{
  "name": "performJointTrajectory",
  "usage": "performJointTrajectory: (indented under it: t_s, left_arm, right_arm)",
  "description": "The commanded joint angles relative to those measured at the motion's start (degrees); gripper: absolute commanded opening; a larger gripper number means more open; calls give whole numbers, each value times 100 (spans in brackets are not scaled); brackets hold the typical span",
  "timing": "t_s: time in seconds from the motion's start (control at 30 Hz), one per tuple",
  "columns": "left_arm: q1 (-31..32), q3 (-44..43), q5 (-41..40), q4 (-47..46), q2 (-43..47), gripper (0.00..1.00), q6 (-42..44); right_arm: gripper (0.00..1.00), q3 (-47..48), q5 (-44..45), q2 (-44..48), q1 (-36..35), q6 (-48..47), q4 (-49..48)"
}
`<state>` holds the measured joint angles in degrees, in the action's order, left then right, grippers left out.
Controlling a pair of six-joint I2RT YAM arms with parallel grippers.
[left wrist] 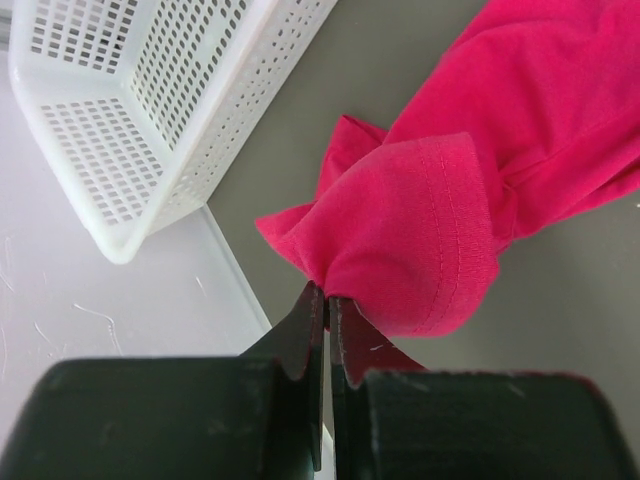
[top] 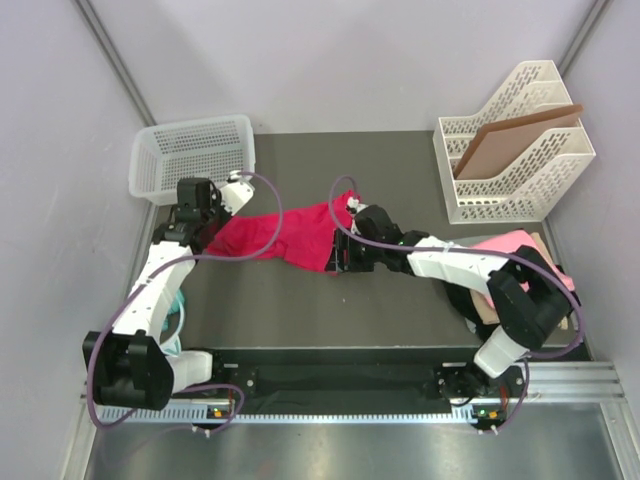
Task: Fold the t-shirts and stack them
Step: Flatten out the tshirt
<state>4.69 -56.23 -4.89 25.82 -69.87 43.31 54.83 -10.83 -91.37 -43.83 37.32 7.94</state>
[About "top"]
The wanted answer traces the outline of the red t shirt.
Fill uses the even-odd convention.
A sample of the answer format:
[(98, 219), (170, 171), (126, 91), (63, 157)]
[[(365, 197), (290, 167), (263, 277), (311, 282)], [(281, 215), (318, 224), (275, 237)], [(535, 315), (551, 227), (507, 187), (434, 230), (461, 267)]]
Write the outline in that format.
[[(285, 211), (278, 237), (259, 257), (282, 259), (300, 269), (326, 273), (336, 230), (329, 209), (334, 209), (342, 226), (348, 229), (351, 217), (345, 212), (345, 207), (350, 196), (359, 198), (349, 190), (331, 203), (323, 202)], [(253, 254), (267, 245), (276, 231), (278, 219), (277, 213), (234, 217), (217, 233), (206, 252), (224, 257)]]

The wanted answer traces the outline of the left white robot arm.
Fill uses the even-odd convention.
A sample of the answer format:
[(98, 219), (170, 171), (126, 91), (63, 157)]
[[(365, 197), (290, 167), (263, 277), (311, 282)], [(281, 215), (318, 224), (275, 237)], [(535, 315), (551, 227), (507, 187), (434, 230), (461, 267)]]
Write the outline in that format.
[(252, 196), (240, 178), (221, 187), (204, 178), (178, 182), (177, 202), (153, 233), (130, 302), (106, 334), (92, 331), (84, 339), (94, 403), (161, 410), (173, 394), (193, 385), (209, 397), (224, 390), (227, 374), (211, 354), (163, 352), (162, 327), (197, 256)]

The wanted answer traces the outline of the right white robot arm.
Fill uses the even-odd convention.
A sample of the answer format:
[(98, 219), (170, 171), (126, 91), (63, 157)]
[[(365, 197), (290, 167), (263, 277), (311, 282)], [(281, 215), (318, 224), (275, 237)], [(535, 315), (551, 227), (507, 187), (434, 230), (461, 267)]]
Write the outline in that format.
[(336, 271), (371, 272), (382, 264), (392, 272), (476, 292), (493, 305), (498, 325), (466, 372), (469, 388), (478, 395), (498, 389), (503, 373), (539, 350), (579, 308), (572, 287), (534, 242), (522, 241), (504, 251), (463, 247), (424, 232), (403, 232), (378, 205), (349, 198), (346, 211), (350, 227), (336, 226)]

